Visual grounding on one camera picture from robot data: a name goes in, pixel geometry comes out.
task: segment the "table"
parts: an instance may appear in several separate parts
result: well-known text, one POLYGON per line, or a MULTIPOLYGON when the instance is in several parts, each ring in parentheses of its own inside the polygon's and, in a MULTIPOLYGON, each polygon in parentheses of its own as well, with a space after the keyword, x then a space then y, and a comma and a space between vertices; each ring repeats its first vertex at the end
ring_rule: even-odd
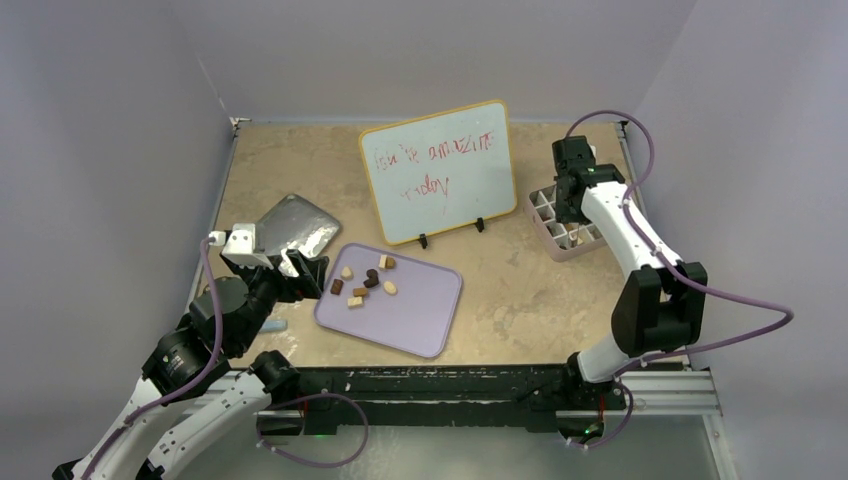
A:
MULTIPOLYGON (((545 253, 521 207, 474 226, 417 242, 384 244, 359 156, 359 134, 374 125, 303 126, 242 123, 216 229, 254 222, 286 194, 296 193, 342 223, 323 252, 335 259, 350 242, 385 248, 457 270, 463 290, 441 355, 420 358, 318 326, 314 300, 279 304, 271 318, 288 330, 260 334, 234 359, 245 367, 264 350, 277 349, 294 365, 473 365, 564 362, 609 332, 610 314, 624 278, 608 247, 556 263, 545 253)), ((510 139, 519 199, 553 184, 551 143, 568 125, 512 124, 510 139)), ((599 163, 614 163, 629 178, 613 124, 580 126, 597 147, 599 163)), ((213 255, 216 276, 229 276, 213 255)))

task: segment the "yellow whiteboard frame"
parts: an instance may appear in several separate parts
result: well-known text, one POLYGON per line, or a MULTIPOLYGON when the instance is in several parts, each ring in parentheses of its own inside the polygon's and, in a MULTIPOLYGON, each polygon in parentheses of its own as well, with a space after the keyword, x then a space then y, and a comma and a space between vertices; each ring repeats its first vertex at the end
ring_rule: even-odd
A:
MULTIPOLYGON (((489 215, 488 217, 483 217, 483 220, 489 220, 491 218, 500 217, 502 215, 507 215, 515 211, 515 208, 518 206, 518 188, 515 186, 515 162, 512 159, 512 138, 510 138, 509 134, 509 110, 506 107, 506 103, 500 99, 489 100, 486 102, 475 103, 473 105, 466 105, 464 107, 454 108, 452 110, 446 110, 444 112, 432 113, 430 115, 425 115, 423 117, 412 118, 410 120, 404 120, 402 122, 392 123, 390 125, 383 125, 381 127, 369 128, 365 130, 359 135, 359 155, 362 158, 362 167, 365 168, 365 177, 368 179, 368 189, 371 190, 371 199, 374 200, 374 208, 377 210, 377 222, 380 224, 380 234, 383 236, 383 241, 386 242, 387 245, 402 245, 404 243, 409 243, 415 240, 418 240, 418 237, 412 237, 406 240, 401 240, 399 242, 390 242, 388 238, 386 238, 386 229, 383 227, 383 217, 380 215, 380 204, 377 202, 377 196, 374 194, 374 184, 371 182, 371 174, 368 171, 368 160, 365 157, 365 149, 362 148, 362 139, 365 135, 369 133, 379 132, 381 130, 388 130, 390 128, 399 127, 401 125, 406 125, 409 123, 420 122, 422 120, 429 120, 431 118, 441 117, 444 115, 449 115, 456 112, 462 112, 464 110, 471 110, 472 108, 482 107, 485 105, 491 105, 493 103, 499 103, 504 109, 504 120, 506 121, 506 142, 507 142, 507 151, 509 152, 509 171, 512 176, 512 207, 509 210, 501 213, 496 213, 494 215, 489 215)), ((449 230, 455 230, 457 228, 467 227, 468 225, 474 225, 477 221, 475 218, 466 223, 462 223, 459 225, 453 225, 450 227, 443 228, 441 230, 436 230, 435 232, 422 232, 427 236, 430 235, 438 235, 443 232, 447 232, 449 230)))

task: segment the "white chocolate piece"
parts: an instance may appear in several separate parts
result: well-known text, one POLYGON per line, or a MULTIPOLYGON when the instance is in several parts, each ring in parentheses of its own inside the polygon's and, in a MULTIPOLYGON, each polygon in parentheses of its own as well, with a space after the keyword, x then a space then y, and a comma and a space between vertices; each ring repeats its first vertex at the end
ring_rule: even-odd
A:
POLYGON ((386 293, 388 293, 389 295, 396 295, 397 294, 397 287, 395 286, 394 283, 392 283, 388 280, 383 282, 383 290, 385 290, 386 293))

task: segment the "whiteboard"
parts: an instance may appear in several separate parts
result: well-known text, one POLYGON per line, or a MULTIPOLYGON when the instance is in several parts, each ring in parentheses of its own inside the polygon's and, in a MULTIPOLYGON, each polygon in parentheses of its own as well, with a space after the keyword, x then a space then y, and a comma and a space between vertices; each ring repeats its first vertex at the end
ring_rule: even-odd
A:
POLYGON ((367 130, 362 162, 389 245, 503 215, 517 197, 499 100, 367 130))

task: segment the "brown chocolate piece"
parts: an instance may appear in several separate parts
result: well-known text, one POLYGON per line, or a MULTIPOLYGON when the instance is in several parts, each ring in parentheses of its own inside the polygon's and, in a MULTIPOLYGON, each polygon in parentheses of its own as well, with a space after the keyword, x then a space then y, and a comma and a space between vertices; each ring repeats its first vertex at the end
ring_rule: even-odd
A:
POLYGON ((339 280, 338 278, 334 279, 333 285, 330 287, 330 293, 332 293, 333 295, 338 295, 338 294, 342 293, 342 286, 343 285, 344 285, 343 281, 339 280))

